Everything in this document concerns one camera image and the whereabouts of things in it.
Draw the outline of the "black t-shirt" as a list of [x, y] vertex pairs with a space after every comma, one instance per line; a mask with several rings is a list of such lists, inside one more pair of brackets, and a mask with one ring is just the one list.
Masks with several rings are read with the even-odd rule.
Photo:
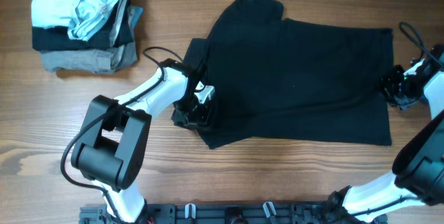
[[250, 137], [389, 146], [378, 80], [393, 68], [389, 28], [287, 19], [276, 0], [235, 0], [185, 62], [215, 89], [217, 113], [200, 133], [210, 148]]

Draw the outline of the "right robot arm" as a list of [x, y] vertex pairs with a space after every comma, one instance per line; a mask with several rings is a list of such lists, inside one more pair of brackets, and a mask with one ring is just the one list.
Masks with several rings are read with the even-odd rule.
[[324, 223], [387, 223], [389, 212], [443, 204], [443, 45], [424, 52], [408, 70], [395, 66], [379, 90], [401, 110], [428, 104], [431, 121], [398, 153], [388, 173], [332, 193], [323, 205]]

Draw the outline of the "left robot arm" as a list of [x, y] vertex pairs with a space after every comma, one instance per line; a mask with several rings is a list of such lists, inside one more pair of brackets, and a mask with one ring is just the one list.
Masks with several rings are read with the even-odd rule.
[[173, 106], [175, 125], [204, 130], [210, 126], [214, 96], [214, 86], [200, 81], [196, 70], [167, 59], [134, 90], [115, 98], [95, 97], [63, 155], [87, 180], [85, 187], [99, 190], [105, 201], [95, 217], [83, 210], [80, 223], [153, 223], [136, 181], [151, 124]]

